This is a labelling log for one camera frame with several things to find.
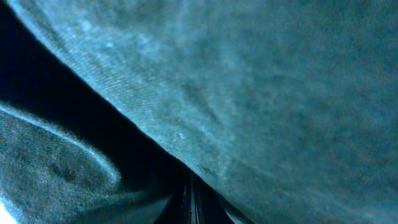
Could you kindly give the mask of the black shorts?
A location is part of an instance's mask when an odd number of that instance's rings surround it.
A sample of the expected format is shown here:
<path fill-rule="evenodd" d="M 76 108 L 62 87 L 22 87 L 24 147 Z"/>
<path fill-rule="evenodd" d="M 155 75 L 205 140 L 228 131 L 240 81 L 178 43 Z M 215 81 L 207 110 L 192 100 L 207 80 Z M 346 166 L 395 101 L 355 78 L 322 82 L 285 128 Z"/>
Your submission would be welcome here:
<path fill-rule="evenodd" d="M 6 1 L 18 223 L 152 223 L 196 174 L 233 223 L 397 222 L 396 1 Z"/>

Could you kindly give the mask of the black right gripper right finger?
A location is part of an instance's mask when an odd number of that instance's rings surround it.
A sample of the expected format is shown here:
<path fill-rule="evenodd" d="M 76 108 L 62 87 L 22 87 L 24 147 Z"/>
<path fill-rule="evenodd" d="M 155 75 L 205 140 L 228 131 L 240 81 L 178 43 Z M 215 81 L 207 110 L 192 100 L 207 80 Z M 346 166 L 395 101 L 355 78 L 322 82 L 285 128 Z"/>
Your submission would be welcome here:
<path fill-rule="evenodd" d="M 192 223 L 233 224 L 215 191 L 196 174 L 192 174 Z"/>

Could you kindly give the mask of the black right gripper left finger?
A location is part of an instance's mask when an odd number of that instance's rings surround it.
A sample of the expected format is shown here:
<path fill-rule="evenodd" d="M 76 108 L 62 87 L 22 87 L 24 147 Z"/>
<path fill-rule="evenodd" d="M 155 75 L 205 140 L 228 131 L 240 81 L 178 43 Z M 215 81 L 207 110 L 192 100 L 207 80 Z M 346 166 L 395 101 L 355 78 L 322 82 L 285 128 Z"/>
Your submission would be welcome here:
<path fill-rule="evenodd" d="M 164 210 L 154 224 L 191 224 L 192 178 L 186 176 L 177 185 Z"/>

